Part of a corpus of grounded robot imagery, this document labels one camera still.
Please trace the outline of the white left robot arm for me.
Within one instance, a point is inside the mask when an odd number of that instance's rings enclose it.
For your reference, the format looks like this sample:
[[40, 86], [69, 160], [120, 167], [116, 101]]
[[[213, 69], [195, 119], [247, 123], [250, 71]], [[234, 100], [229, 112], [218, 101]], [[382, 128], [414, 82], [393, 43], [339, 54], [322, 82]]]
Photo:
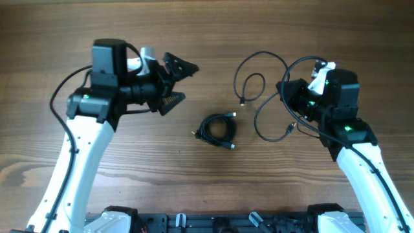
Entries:
[[46, 192], [25, 232], [83, 232], [87, 202], [98, 165], [119, 120], [131, 104], [166, 115], [185, 94], [174, 85], [199, 71], [196, 64], [165, 53], [164, 64], [151, 48], [137, 50], [122, 39], [97, 39], [85, 81], [67, 100], [67, 119], [55, 117], [65, 138]]

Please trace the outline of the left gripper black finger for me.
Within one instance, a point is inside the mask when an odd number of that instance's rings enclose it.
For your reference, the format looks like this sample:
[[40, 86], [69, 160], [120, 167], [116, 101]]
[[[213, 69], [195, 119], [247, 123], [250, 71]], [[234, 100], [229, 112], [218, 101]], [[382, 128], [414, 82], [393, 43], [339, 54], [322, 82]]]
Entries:
[[163, 61], [165, 68], [174, 81], [181, 81], [199, 71], [196, 64], [184, 61], [169, 52], [164, 54]]
[[158, 109], [159, 113], [164, 116], [171, 111], [176, 105], [186, 98], [184, 93], [173, 91], [170, 96], [161, 99], [161, 104]]

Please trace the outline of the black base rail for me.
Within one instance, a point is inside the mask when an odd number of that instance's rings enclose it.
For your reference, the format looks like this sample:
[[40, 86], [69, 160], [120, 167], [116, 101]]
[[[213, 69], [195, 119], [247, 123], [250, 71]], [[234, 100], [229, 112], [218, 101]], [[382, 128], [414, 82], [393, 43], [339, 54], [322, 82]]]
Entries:
[[[307, 212], [263, 214], [263, 226], [269, 232], [317, 232], [316, 218]], [[214, 233], [263, 232], [246, 214], [186, 215], [139, 214], [134, 232], [154, 233]]]

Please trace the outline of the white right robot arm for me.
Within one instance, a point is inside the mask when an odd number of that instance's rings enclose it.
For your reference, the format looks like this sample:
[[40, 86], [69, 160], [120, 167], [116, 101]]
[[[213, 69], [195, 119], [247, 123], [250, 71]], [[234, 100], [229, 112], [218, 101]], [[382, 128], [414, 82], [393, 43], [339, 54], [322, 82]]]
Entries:
[[343, 69], [320, 69], [311, 83], [278, 82], [288, 112], [314, 131], [355, 192], [371, 232], [412, 232], [413, 216], [388, 174], [378, 140], [357, 117], [360, 84]]

